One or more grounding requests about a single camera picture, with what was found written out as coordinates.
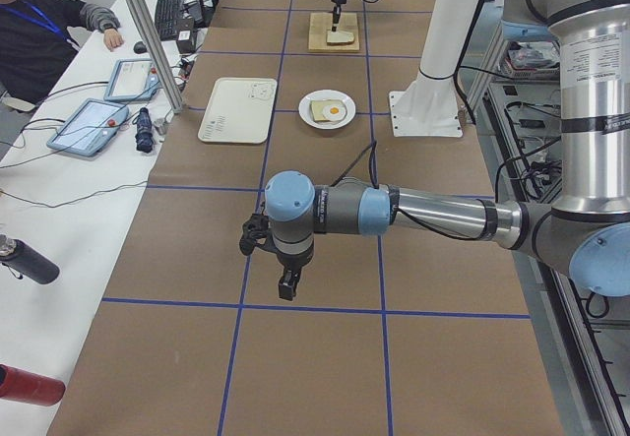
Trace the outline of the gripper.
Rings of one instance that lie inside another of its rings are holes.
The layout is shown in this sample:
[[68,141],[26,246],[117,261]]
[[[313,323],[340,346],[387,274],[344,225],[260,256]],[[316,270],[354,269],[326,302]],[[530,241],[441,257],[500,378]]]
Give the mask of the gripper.
[[279,298],[292,301],[297,294],[302,269],[307,266],[314,256],[314,249],[308,248],[297,254],[279,252],[278,260],[283,266],[283,274],[279,279]]
[[335,5],[334,9],[332,10],[331,31],[337,31],[338,30],[338,23],[339,23],[340,18],[341,18],[342,7],[347,2],[347,0],[331,0],[331,1]]

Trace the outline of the person's hand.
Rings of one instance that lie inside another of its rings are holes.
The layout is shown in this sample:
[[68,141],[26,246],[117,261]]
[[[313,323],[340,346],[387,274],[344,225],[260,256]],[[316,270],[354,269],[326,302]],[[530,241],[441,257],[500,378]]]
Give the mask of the person's hand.
[[103,31],[103,43],[109,51],[113,51],[124,44],[124,38],[118,29],[106,29]]

